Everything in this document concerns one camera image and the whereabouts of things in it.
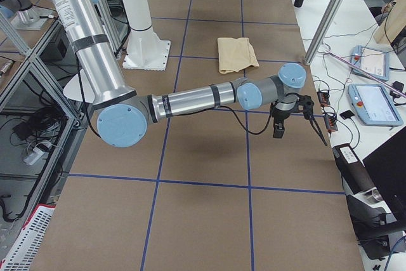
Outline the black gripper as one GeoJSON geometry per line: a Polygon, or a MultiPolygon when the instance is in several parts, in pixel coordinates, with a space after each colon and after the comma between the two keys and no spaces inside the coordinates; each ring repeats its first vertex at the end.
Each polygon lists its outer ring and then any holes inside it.
{"type": "Polygon", "coordinates": [[[295,106],[295,102],[276,103],[272,108],[272,117],[273,117],[273,137],[274,138],[283,138],[285,133],[284,120],[290,116],[292,109],[295,106]]]}

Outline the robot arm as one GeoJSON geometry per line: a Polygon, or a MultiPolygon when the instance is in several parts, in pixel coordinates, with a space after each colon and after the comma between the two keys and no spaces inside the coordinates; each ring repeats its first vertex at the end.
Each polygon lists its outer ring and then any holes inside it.
{"type": "Polygon", "coordinates": [[[299,110],[306,69],[289,61],[274,74],[249,79],[241,41],[219,53],[221,36],[249,27],[246,0],[122,0],[130,27],[122,60],[112,51],[94,0],[47,0],[81,65],[79,82],[93,92],[94,127],[107,144],[137,144],[150,125],[209,110],[268,107],[266,124],[280,138],[299,110]]]}

